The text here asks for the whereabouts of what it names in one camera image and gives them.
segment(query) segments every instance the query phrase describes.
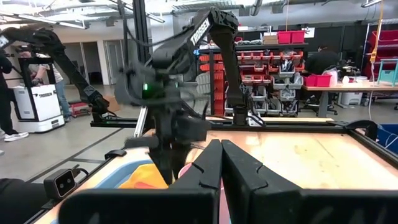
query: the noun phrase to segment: blue cloth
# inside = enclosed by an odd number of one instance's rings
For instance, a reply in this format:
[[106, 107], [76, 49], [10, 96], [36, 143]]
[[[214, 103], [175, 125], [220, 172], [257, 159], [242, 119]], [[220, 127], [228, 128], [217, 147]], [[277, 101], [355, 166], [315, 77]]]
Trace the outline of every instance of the blue cloth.
[[69, 103], [65, 97], [65, 82], [63, 80], [55, 84], [55, 90], [57, 91], [58, 101], [62, 108], [62, 113], [64, 118], [70, 117], [72, 114], [69, 111]]

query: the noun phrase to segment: white sneaker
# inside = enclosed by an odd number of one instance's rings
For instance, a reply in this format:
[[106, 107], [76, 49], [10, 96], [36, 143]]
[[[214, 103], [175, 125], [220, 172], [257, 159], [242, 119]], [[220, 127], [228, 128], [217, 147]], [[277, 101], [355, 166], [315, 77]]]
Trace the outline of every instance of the white sneaker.
[[20, 140], [20, 139], [26, 138], [27, 136], [29, 136], [29, 133], [18, 133], [18, 134], [12, 134], [12, 135], [6, 134], [5, 137], [4, 137], [4, 141], [12, 142], [12, 141], [16, 141], [16, 140]]

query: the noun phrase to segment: door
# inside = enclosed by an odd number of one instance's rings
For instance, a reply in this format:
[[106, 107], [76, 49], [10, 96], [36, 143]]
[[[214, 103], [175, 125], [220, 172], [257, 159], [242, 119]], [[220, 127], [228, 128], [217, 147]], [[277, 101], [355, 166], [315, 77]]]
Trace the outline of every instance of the door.
[[105, 41], [109, 83], [111, 85], [117, 82], [120, 68], [123, 68], [123, 52], [120, 43], [120, 40]]

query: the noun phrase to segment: desk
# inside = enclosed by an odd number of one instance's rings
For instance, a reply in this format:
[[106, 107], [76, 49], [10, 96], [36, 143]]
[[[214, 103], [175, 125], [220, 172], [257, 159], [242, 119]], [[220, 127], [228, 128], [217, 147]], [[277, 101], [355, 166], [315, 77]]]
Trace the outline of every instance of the desk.
[[373, 86], [373, 82], [369, 80], [363, 81], [362, 85], [343, 85], [342, 83], [337, 84], [333, 87], [314, 87], [314, 86], [303, 86], [307, 91], [322, 91], [319, 104], [318, 117], [326, 118], [328, 109], [328, 93], [329, 92], [369, 92], [369, 91], [398, 91], [398, 86], [392, 86], [391, 84], [380, 83], [378, 86]]
[[[264, 118], [265, 121], [325, 122], [328, 118]], [[377, 157], [347, 134], [256, 133], [209, 131], [205, 142], [229, 139], [282, 177], [306, 189], [398, 189], [398, 170]], [[149, 159], [146, 148], [127, 150], [81, 185], [76, 192], [96, 187], [119, 167]], [[186, 163], [193, 162], [201, 149], [193, 149]], [[36, 224], [56, 219], [60, 204]]]

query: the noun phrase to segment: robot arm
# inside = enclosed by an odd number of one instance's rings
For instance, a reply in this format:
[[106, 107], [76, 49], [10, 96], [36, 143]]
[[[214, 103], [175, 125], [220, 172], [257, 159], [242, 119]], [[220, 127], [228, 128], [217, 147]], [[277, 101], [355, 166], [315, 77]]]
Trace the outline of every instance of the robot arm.
[[88, 84], [84, 76], [75, 68], [74, 64], [65, 55], [65, 47], [54, 32], [47, 29], [31, 30], [10, 27], [0, 33], [0, 49], [5, 49], [15, 41], [29, 43], [52, 57], [77, 87], [81, 100], [92, 106], [94, 119], [108, 112], [109, 102]]
[[238, 32], [238, 20], [230, 12], [215, 7], [202, 9], [191, 18], [185, 32], [160, 46], [152, 54], [152, 67], [176, 75], [187, 73], [189, 65], [194, 63], [192, 52], [207, 33], [210, 33], [215, 44], [221, 49], [226, 79], [228, 81], [227, 101], [233, 108], [247, 108], [247, 97], [240, 89], [242, 81], [239, 74], [234, 37]]

